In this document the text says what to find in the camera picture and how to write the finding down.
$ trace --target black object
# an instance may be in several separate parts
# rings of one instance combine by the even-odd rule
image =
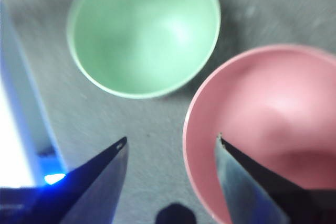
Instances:
[[[221,139],[227,151],[290,217],[292,224],[336,224],[336,190],[305,190]]]
[[[1,223],[108,223],[125,178],[127,138],[53,185],[0,190]]]
[[[194,213],[181,204],[174,203],[163,208],[156,216],[155,224],[196,224]]]

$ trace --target green bowl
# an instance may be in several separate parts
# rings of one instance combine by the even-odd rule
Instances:
[[[74,0],[67,37],[82,73],[126,98],[152,98],[190,81],[219,33],[218,0]]]

